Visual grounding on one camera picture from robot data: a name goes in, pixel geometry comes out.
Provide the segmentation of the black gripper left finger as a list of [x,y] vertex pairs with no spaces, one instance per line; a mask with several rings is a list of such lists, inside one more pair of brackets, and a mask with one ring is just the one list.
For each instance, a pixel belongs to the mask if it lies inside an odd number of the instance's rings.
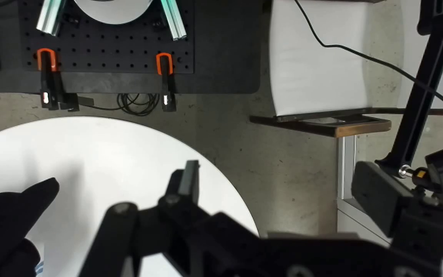
[[181,169],[175,169],[159,198],[161,207],[198,207],[199,198],[199,161],[187,160]]

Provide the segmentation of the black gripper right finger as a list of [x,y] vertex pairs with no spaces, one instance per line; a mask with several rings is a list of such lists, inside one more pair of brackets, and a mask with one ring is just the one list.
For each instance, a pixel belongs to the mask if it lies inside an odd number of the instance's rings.
[[364,212],[387,236],[393,233],[410,190],[372,161],[358,161],[353,169],[350,192]]

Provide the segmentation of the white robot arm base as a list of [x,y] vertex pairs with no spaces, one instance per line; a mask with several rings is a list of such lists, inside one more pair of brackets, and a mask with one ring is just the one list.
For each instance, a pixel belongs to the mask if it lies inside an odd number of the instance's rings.
[[92,19],[104,24],[126,24],[139,18],[153,0],[73,0]]

